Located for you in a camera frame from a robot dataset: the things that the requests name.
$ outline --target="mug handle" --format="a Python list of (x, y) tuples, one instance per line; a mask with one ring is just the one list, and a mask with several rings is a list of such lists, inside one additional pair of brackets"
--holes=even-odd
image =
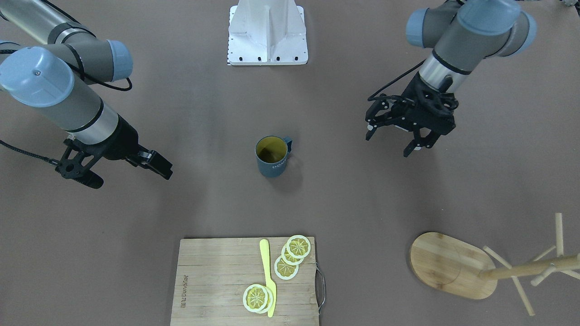
[(286, 142), (286, 145), (288, 146), (288, 152), (290, 153), (292, 151), (292, 138), (284, 137), (283, 141)]

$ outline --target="blue plastic cap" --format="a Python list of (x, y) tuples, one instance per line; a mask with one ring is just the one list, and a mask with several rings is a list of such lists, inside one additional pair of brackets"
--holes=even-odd
[(480, 35), (501, 35), (510, 30), (520, 15), (514, 0), (469, 0), (457, 14), (465, 29)]
[(415, 10), (407, 21), (405, 32), (407, 33), (407, 42), (414, 46), (423, 46), (423, 21), (429, 8)]
[(133, 58), (125, 44), (119, 41), (107, 40), (113, 54), (113, 80), (118, 81), (131, 76), (133, 72)]
[(59, 104), (73, 91), (74, 75), (50, 51), (23, 48), (0, 64), (0, 84), (16, 100), (32, 107)]
[(538, 32), (538, 25), (536, 24), (536, 20), (532, 17), (532, 15), (528, 14), (527, 12), (523, 13), (528, 18), (528, 24), (530, 25), (530, 28), (528, 29), (528, 37), (525, 38), (524, 44), (522, 44), (521, 48), (519, 48), (517, 51), (515, 51), (509, 56), (516, 55), (522, 52), (523, 50), (527, 49), (528, 46), (530, 46), (534, 41), (534, 39), (536, 38), (536, 33)]

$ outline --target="brand logo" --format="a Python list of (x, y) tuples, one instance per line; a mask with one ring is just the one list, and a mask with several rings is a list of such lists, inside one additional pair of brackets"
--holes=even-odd
[(282, 162), (280, 162), (278, 165), (274, 165), (274, 166), (272, 166), (272, 168), (273, 168), (273, 169), (276, 169), (276, 168), (279, 168), (279, 167), (283, 166), (284, 164), (286, 164), (286, 160), (287, 160), (287, 159), (285, 158), (285, 159), (284, 159)]
[(183, 276), (183, 291), (182, 291), (182, 304), (181, 308), (185, 308), (185, 301), (187, 300), (187, 280), (188, 276)]

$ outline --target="mug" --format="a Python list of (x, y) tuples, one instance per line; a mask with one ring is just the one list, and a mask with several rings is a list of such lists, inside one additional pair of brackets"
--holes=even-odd
[(268, 178), (282, 174), (286, 169), (288, 154), (292, 151), (292, 139), (277, 136), (266, 136), (256, 144), (258, 170)]

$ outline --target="knife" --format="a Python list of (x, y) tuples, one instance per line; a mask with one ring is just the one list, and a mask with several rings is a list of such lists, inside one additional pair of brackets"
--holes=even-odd
[(276, 307), (276, 283), (272, 280), (272, 274), (270, 273), (270, 243), (267, 239), (260, 240), (260, 254), (262, 255), (262, 264), (264, 265), (264, 274), (266, 275), (266, 287), (274, 294), (272, 307), (268, 309), (268, 317), (272, 317), (274, 308)]

